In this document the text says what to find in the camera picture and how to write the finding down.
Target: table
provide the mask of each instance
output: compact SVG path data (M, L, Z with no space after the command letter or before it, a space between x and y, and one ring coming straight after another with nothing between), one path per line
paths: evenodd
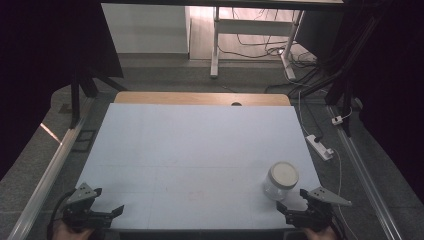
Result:
M336 79L339 78L345 78L346 73L350 70L353 62L356 59L356 56L358 55L359 51L362 49L364 43L369 38L370 34L372 33L373 29L379 22L382 12L385 9L385 7L381 7L382 3L385 3L387 5L391 2L388 1L373 1L371 3L366 4L333 4L325 1L261 1L261 0L103 0L101 2L104 3L117 3L117 4L152 4L152 5L192 5L192 6L215 6L215 7L245 7L245 8L272 8L272 9L289 9L289 10L315 10L315 11L353 11L358 10L361 7L364 9L377 9L375 11L377 14L373 14L370 17L370 20L365 27L364 33L358 38L357 44L355 45L354 49L352 50L352 53L350 54L347 63L343 66L343 68L333 76L330 76L327 81L325 81L324 84L320 84L314 88L311 89L310 92L316 91L316 89L321 88L322 86L329 84L333 82ZM328 99L328 102L334 102L337 99L339 99L340 95L338 93L339 89L336 89L336 97L331 97L331 99ZM306 96L308 92L302 92L302 97ZM346 115L347 111L349 111L349 108L345 107L343 115ZM66 138L65 136L65 143L72 144L72 139L75 137L75 131L70 130L69 131L69 138ZM28 202L27 206L25 207L23 213L21 214L21 217L19 218L18 222L15 225L15 228L13 229L12 234L9 236L9 239L22 239L27 234L29 229L31 228L35 217L38 214L39 208L41 207L42 203L44 202L46 195L48 191L51 188L52 183L54 182L57 173L60 171L63 161L65 160L66 155L68 154L69 149L61 150L58 149L57 155L55 155L54 159L51 162L51 165L49 165L49 168L46 170L45 174L43 175L42 180L38 184L36 190L34 191L33 196L31 197L30 201ZM367 193L369 193L369 198L373 206L377 209L377 216L381 220L382 226L384 231L386 232L387 236L390 239L401 239L401 236L397 230L397 227L393 223L393 220L391 219L390 214L387 211L387 206L385 206L384 201L381 199L381 196L378 192L375 191L375 186L373 186L373 183L369 182L369 179L367 177L364 177L363 172L359 172L359 177L364 184Z
M305 210L299 189L312 190L320 182L286 100L264 94L121 92L77 185L103 188L94 211L126 205L112 223L120 231L293 228L262 192L270 166L287 161L299 172L284 200L291 209Z

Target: small black object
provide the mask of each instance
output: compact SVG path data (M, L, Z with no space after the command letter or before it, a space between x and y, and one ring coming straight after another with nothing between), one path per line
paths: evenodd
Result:
M110 213L91 211L90 208L95 198L100 196L101 192L101 188L92 190L87 184L83 183L66 202L63 210L63 222L75 231L85 228L110 228L112 220L124 211L124 205Z
M310 197L304 189L300 189L300 196L308 201L305 211L288 210L283 203L277 201L277 210L286 216L286 223L297 228L310 228L315 232L330 226L333 219L331 204Z

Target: desk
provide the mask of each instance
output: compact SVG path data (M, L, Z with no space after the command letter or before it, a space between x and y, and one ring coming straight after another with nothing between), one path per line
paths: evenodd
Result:
M264 94L121 92L77 185L103 188L94 211L126 205L112 223L117 230L293 228L262 192L270 166L287 161L299 172L284 200L291 209L305 210L299 189L320 183L296 112L285 100ZM242 106L231 106L234 101Z

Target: black cable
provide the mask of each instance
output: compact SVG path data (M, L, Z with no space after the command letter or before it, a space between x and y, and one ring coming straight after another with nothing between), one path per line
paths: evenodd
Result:
M258 17L256 17L254 20L256 20L256 19L258 19L259 17L261 17L262 15L263 15L263 12L265 11L265 9L262 9L261 10L261 12L260 12L260 16L258 16ZM233 13L233 19L236 19L235 17L237 16L237 19L240 19L240 17L238 16L238 14L236 13L236 11L234 10L234 8L232 8L232 13ZM275 18L274 18L274 21L275 21L275 19L277 19L277 14L278 14L278 10L277 10L277 13L275 14ZM263 45L268 45L268 44L280 44L280 43L287 43L287 41L281 41L281 42L269 42L269 38L268 38L268 42L266 42L266 43L243 43L241 40L240 40L240 36L239 36L239 34L237 34L237 40L239 41L239 43L241 44L241 45L244 45L244 46L263 46Z
M336 225L334 225L333 222L330 223L330 227L333 229L333 231L336 234L338 240L344 240L345 239L345 238L342 237L342 235L340 234L339 229L336 227Z
M308 83L318 72L320 71L320 68L315 67L313 68L310 72L308 72L308 74L303 77L302 79L300 79L297 83L298 85L296 87L294 87L288 94L287 97L292 98L292 94L297 91L300 90L302 87L304 87L304 85L306 85L306 83Z
M317 122L317 120L316 120L316 118L315 118L314 114L312 113L311 109L309 108L309 105L308 105L308 103L306 102L306 100L304 101L304 103L305 103L305 105L306 105L306 108L308 109L309 114L312 116L312 119L314 120L315 125L318 127L318 129L319 129L319 131L320 131L320 133L321 133L321 135L320 135L320 136L317 136L317 138L318 138L319 140L321 140L321 139L323 139L323 138L324 138L324 132L322 131L322 129L321 129L321 127L320 127L320 125L318 124L318 122Z
M302 81L303 79L305 79L306 77L309 76L309 74L311 74L313 71L315 71L316 68L312 69L311 71L309 71L305 76L303 76L302 78L300 78L296 83ZM276 87L281 87L281 86L285 86L287 85L287 83L282 83L282 84L275 84L275 85L269 85L265 88L264 93L268 93L269 89L271 88L276 88Z
M56 213L57 213L57 210L59 209L59 207L60 207L60 205L62 204L62 202L66 199L66 198L68 198L68 197L70 197L70 196L72 196L72 194L74 194L74 192L76 191L76 189L73 189L72 191L69 191L69 192L67 192L67 193L65 193L60 199L59 199L59 201L56 203L56 206L54 207L54 209L53 209L53 213L52 213L52 215L51 215L51 217L50 217L50 222L49 222L49 224L47 225L47 239L48 240L51 240L52 238L53 238L53 223L54 223L54 221L56 221L56 219L55 219L55 217L56 217Z
M259 55L259 56L247 56L247 55L243 55L243 54L236 53L236 52L227 52L227 51L222 50L222 49L219 47L219 45L218 45L218 49L219 49L221 52L223 52L223 53L234 54L234 55L238 55L238 56L242 56L242 57L247 57L247 58L261 58L261 57L267 57L267 56L269 56L268 54Z
M227 90L228 90L228 91L230 91L230 92L238 93L238 92L234 91L233 89L231 89L231 88L229 88L229 87L227 87L227 86L221 85L221 87L222 87L222 88L224 88L224 89L227 89Z
M336 213L334 211L332 211L332 214L333 214L333 217L334 217L333 219L336 221L336 224L337 224L338 229L340 231L340 234L342 236L341 239L343 239L343 240L347 239L346 230L344 228L342 221L340 220L340 218L336 215Z

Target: metal bar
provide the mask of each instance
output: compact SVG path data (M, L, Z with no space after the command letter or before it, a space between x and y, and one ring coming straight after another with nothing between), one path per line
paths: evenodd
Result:
M219 7L213 8L213 48L211 59L211 78L218 77L218 36L219 36Z
M334 114L333 109L330 106L327 107L327 110L329 111L330 116L335 117L337 115ZM386 233L387 238L390 240L403 239L392 215L390 214L386 202L383 200L383 197L378 191L377 186L375 186L374 181L368 172L368 169L365 166L364 161L362 160L362 157L359 154L352 138L349 138L345 131L343 131L341 128L337 128L337 132L343 142L343 145L345 146L355 172L362 183L362 186L376 212L376 215L381 223L383 231Z
M93 98L87 98L84 102L81 111L81 120L75 126L74 129L69 129L59 147L56 150L49 166L41 177L40 182L35 188L31 198L21 213L18 221L15 224L12 232L10 233L8 240L21 240L25 239L31 230L35 219L50 192L53 183L55 182L57 175L62 169L63 163L66 160L69 152L71 151L72 145L77 138L82 126L84 125L85 119L91 108Z
M263 0L101 0L101 3L145 4L145 5L176 5L176 6L209 6L237 8L269 8L287 10L311 11L343 11L357 12L359 9L374 9L384 4L385 0L370 3L344 3L343 1L263 1Z
M296 79L296 76L294 75L293 69L290 64L289 54L290 54L290 49L293 45L294 37L296 36L296 32L299 27L300 19L302 18L302 14L303 14L303 11L300 11L296 19L294 20L294 23L292 24L292 27L291 27L291 32L289 34L289 39L287 40L286 48L284 49L283 54L280 55L284 65L284 71L286 71L288 80Z
M74 129L80 120L79 81L80 72L75 71L71 79L72 120L70 129Z
M291 29L291 22L221 19L219 23L219 33L227 34L271 35L288 37Z

